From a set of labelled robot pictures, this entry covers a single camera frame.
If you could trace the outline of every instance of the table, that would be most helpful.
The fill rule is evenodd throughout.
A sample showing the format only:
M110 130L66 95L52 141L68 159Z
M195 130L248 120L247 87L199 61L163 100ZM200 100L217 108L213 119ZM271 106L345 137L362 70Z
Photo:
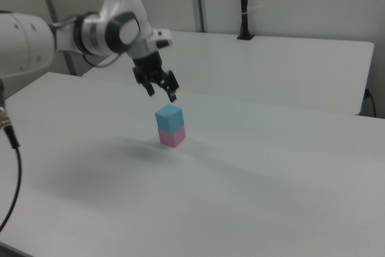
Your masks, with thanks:
M20 199L0 242L48 256L384 256L385 121L48 73L8 100ZM0 134L0 215L16 160Z
M361 110L372 43L172 34L173 45L160 53L181 91L350 115ZM84 77L134 84L133 66L122 55L114 65L91 69Z

